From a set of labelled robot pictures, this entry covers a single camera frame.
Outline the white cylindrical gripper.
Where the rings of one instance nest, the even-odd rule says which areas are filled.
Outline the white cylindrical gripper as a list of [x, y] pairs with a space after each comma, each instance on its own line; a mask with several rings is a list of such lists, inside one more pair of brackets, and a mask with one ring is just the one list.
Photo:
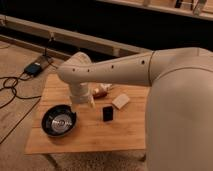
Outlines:
[[91, 93], [88, 83], [71, 84], [69, 86], [70, 99], [75, 104], [88, 103], [90, 107], [95, 108], [94, 99], [91, 98]]

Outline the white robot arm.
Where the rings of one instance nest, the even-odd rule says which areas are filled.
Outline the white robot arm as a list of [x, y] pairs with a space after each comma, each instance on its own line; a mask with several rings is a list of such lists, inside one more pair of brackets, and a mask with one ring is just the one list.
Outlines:
[[74, 101], [89, 82], [147, 86], [147, 171], [213, 171], [213, 52], [177, 48], [97, 63], [77, 52], [58, 76]]

